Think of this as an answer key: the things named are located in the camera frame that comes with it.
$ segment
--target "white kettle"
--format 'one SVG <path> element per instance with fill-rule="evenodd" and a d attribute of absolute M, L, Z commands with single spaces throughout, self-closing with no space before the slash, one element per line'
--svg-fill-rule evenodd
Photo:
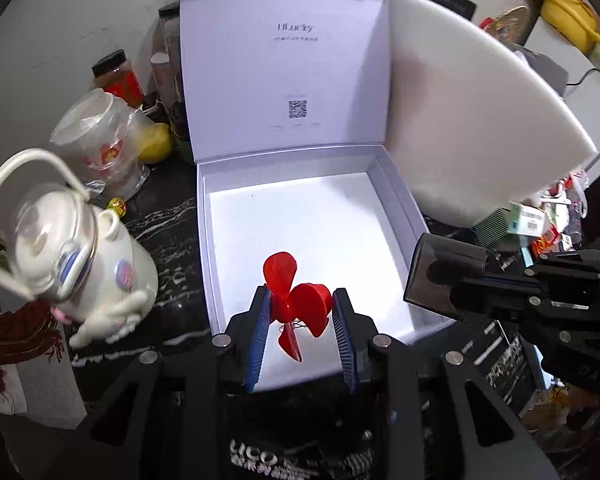
<path fill-rule="evenodd" d="M 44 160 L 71 186 L 36 186 L 18 208 L 8 243 L 11 272 L 0 286 L 27 301 L 49 300 L 62 322 L 81 323 L 73 348 L 114 342 L 132 332 L 154 305 L 158 275 L 149 253 L 118 215 L 89 205 L 89 192 L 56 155 L 31 148 L 0 167 L 0 186 L 14 170 Z"/>

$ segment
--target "yellow fruit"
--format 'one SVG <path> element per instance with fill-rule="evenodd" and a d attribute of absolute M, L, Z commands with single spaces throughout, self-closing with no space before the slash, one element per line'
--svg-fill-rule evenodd
<path fill-rule="evenodd" d="M 138 158 L 147 164 L 164 160 L 171 153 L 169 125 L 157 123 L 142 132 L 138 139 Z"/>

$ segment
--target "black cable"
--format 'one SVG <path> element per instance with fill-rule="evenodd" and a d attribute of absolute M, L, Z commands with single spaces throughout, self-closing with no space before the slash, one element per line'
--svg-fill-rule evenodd
<path fill-rule="evenodd" d="M 582 82 L 587 78 L 587 76 L 594 72 L 600 72 L 600 70 L 598 70 L 597 68 L 589 68 L 589 70 L 587 70 L 584 73 L 584 76 L 582 76 L 580 81 L 578 81 L 577 83 L 567 83 L 567 86 L 578 86 L 579 84 L 582 84 Z"/>

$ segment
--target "silver screw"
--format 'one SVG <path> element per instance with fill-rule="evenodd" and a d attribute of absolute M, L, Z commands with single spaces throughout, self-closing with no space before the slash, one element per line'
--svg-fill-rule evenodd
<path fill-rule="evenodd" d="M 231 336 L 228 334 L 216 334 L 211 342 L 218 348 L 226 348 L 231 344 Z"/>
<path fill-rule="evenodd" d="M 391 344 L 391 338 L 387 334 L 376 334 L 373 338 L 374 345 L 387 348 Z"/>
<path fill-rule="evenodd" d="M 152 365 L 158 360 L 158 353 L 153 350 L 145 350 L 140 354 L 140 362 L 143 365 Z"/>
<path fill-rule="evenodd" d="M 446 353 L 445 359 L 450 365 L 458 366 L 462 364 L 462 361 L 464 361 L 464 356 L 460 352 L 452 350 L 451 352 Z"/>

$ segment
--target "gold wrapped candy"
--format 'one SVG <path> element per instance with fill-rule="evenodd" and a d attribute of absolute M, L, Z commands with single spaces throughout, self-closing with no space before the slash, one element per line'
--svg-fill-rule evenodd
<path fill-rule="evenodd" d="M 112 198 L 111 200 L 109 200 L 109 203 L 107 204 L 107 209 L 113 209 L 113 211 L 116 212 L 116 214 L 122 218 L 125 213 L 126 213 L 126 204 L 125 201 L 122 200 L 121 198 Z"/>

